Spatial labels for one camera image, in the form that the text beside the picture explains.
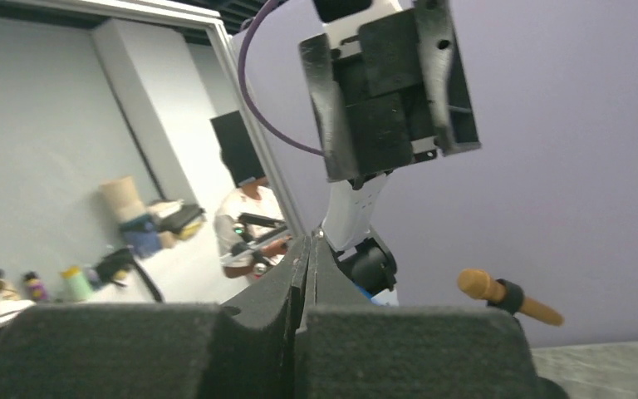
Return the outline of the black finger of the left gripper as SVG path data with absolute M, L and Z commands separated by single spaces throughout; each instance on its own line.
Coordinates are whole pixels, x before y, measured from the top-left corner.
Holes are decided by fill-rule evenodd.
M 416 1 L 413 15 L 435 144 L 443 155 L 481 148 L 448 1 Z
M 334 79 L 331 46 L 326 34 L 302 41 L 299 52 L 312 109 L 320 136 L 321 150 L 330 182 L 359 176 L 346 103 Z

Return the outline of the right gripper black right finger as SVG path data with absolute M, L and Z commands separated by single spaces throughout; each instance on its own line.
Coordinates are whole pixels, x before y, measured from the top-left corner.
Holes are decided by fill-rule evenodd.
M 537 373 L 511 303 L 373 304 L 311 238 L 296 333 L 297 398 L 564 398 Z

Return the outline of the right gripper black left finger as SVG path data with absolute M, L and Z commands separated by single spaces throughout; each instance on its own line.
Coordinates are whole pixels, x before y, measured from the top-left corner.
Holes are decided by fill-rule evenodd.
M 0 398 L 290 398 L 310 246 L 223 304 L 29 308 L 0 333 Z

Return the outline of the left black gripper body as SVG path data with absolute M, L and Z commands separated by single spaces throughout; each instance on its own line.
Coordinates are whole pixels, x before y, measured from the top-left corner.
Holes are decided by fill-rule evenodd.
M 330 3 L 330 180 L 370 180 L 440 145 L 440 3 Z

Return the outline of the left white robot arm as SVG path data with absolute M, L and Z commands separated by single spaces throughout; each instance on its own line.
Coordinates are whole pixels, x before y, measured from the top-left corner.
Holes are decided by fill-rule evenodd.
M 446 1 L 317 1 L 323 33 L 299 45 L 330 183 L 321 222 L 337 267 L 369 296 L 396 262 L 371 225 L 397 169 L 478 150 L 474 109 Z

